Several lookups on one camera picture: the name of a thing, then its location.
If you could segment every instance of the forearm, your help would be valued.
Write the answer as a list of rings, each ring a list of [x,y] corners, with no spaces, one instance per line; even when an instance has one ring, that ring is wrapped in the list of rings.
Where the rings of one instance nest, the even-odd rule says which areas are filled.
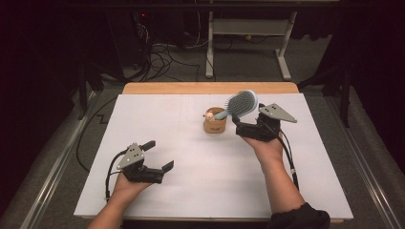
[[[121,225],[125,209],[126,206],[124,204],[110,199],[95,219],[93,219],[88,229],[118,229]]]
[[[305,203],[289,177],[282,161],[262,165],[271,212],[283,213],[298,209]]]

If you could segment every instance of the small wooden container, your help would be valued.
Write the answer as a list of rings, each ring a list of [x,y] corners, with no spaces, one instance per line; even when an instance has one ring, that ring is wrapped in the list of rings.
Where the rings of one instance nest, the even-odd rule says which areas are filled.
[[[224,108],[213,107],[213,108],[206,110],[205,113],[207,114],[210,111],[212,112],[213,115],[216,115],[216,114],[224,111]],[[225,131],[226,119],[227,119],[227,117],[222,120],[211,120],[211,121],[205,119],[203,122],[203,129],[209,134],[223,133]]]

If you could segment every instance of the white tabletop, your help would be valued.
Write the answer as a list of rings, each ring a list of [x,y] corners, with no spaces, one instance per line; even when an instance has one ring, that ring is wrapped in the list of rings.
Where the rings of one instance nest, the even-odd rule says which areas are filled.
[[[222,134],[203,130],[204,112],[222,107],[232,94],[122,94],[114,108],[75,215],[94,217],[105,205],[105,178],[113,157],[133,142],[156,140],[145,165],[160,169],[174,160],[162,184],[154,184],[124,214],[128,219],[262,220],[271,216],[264,176],[252,149],[227,120]],[[352,219],[336,173],[302,94],[258,94],[277,103],[298,122],[282,121],[300,191],[332,219]],[[255,123],[257,111],[242,117]],[[112,176],[110,190],[116,177]]]

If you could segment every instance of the gray hair brush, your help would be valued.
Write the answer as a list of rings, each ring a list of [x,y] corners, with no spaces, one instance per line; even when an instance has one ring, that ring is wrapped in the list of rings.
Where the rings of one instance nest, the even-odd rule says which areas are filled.
[[[228,115],[243,116],[253,112],[257,107],[257,95],[251,90],[245,90],[231,96],[225,106],[226,109],[214,117],[216,120],[222,120]]]

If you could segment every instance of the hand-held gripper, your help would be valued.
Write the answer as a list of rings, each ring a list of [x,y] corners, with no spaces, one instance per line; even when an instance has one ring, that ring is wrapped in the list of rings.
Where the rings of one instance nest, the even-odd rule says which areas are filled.
[[[121,170],[127,179],[133,182],[161,183],[164,174],[173,169],[174,161],[170,161],[161,169],[150,169],[143,165],[145,161],[143,152],[155,146],[156,141],[153,140],[144,145],[138,146],[137,143],[130,145],[117,169]]]
[[[278,136],[281,130],[280,120],[297,122],[293,116],[275,103],[268,106],[259,104],[259,116],[256,124],[243,123],[236,115],[232,116],[232,122],[236,125],[236,135],[261,141],[270,141]]]

